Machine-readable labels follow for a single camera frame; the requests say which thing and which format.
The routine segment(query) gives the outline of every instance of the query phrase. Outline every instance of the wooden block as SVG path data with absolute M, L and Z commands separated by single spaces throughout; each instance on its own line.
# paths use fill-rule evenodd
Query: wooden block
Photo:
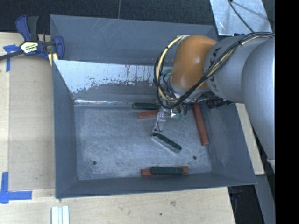
M 187 174 L 189 172 L 189 167 L 188 166 L 181 166 L 180 168 L 183 169 L 183 174 Z M 171 174 L 162 174 L 162 175 L 154 175 L 151 173 L 150 171 L 150 168 L 145 168 L 145 169 L 141 169 L 141 176 L 142 177 L 154 177 L 154 176 L 168 176 L 168 175 L 171 175 Z
M 201 145 L 206 146 L 209 144 L 209 139 L 207 137 L 206 127 L 205 127 L 204 121 L 202 119 L 202 115 L 201 115 L 201 111 L 200 111 L 200 107 L 199 107 L 198 103 L 192 104 L 192 111 L 193 111 L 193 115 L 195 118 L 195 123 L 196 123 L 196 127 L 197 127 Z
M 159 110 L 148 110 L 148 111 L 141 111 L 137 113 L 138 119 L 149 119 L 149 118 L 156 118 Z

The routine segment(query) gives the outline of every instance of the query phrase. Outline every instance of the cable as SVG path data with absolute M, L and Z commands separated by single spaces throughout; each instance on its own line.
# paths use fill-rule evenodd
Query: cable
M 119 0 L 119 3 L 118 3 L 118 13 L 117 13 L 117 19 L 120 18 L 120 15 L 121 15 L 121 0 Z
M 244 25 L 252 32 L 254 33 L 254 31 L 252 30 L 252 28 L 247 24 L 246 21 L 244 21 L 244 19 L 240 16 L 240 14 L 236 11 L 236 9 L 233 7 L 232 3 L 230 2 L 230 0 L 227 0 L 229 5 L 232 7 L 233 11 L 236 13 L 236 15 L 240 18 L 240 20 L 244 23 Z
M 247 42 L 252 41 L 253 39 L 259 38 L 259 37 L 266 37 L 271 38 L 273 37 L 273 33 L 269 32 L 256 32 L 246 35 L 241 40 L 237 41 L 236 43 L 232 44 L 219 58 L 216 59 L 216 61 L 206 70 L 202 78 L 198 81 L 197 84 L 192 86 L 184 95 L 182 95 L 179 98 L 168 98 L 165 94 L 164 90 L 162 89 L 160 85 L 160 75 L 162 73 L 163 63 L 164 63 L 164 57 L 166 52 L 171 48 L 173 44 L 175 44 L 177 41 L 182 39 L 182 36 L 177 37 L 174 39 L 161 53 L 161 55 L 156 60 L 156 63 L 154 65 L 154 84 L 157 86 L 157 99 L 162 107 L 166 109 L 172 109 L 180 104 L 182 104 L 206 79 L 208 79 L 210 76 L 212 76 L 217 70 L 219 70 L 222 66 L 224 66 L 227 62 L 227 60 L 232 56 L 232 54 L 242 45 L 246 44 Z

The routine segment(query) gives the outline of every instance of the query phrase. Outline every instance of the bin floor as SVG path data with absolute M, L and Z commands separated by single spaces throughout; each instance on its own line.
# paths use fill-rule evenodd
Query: bin floor
M 75 107 L 77 171 L 80 180 L 140 176 L 151 166 L 189 166 L 211 172 L 208 147 L 200 144 L 191 109 L 183 120 L 168 118 L 162 134 L 182 146 L 175 153 L 151 139 L 153 119 L 137 119 L 130 107 Z

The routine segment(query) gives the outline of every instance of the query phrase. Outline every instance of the clamp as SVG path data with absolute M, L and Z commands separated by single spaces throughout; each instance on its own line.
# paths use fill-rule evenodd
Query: clamp
M 0 56 L 0 61 L 8 59 L 14 56 L 24 54 L 25 56 L 37 56 L 47 61 L 49 60 L 49 52 L 46 47 L 55 45 L 56 54 L 58 59 L 62 59 L 64 56 L 64 41 L 61 36 L 55 36 L 53 41 L 45 42 L 39 41 L 36 33 L 36 25 L 38 16 L 23 15 L 15 21 L 18 33 L 20 33 L 24 39 L 24 42 L 19 46 L 20 50 Z

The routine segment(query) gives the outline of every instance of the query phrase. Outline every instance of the clamp handle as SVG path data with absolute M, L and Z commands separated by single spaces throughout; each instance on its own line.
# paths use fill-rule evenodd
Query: clamp handle
M 22 35 L 25 42 L 38 40 L 38 36 L 36 34 L 38 18 L 38 16 L 28 17 L 27 15 L 23 15 L 15 21 L 18 33 Z

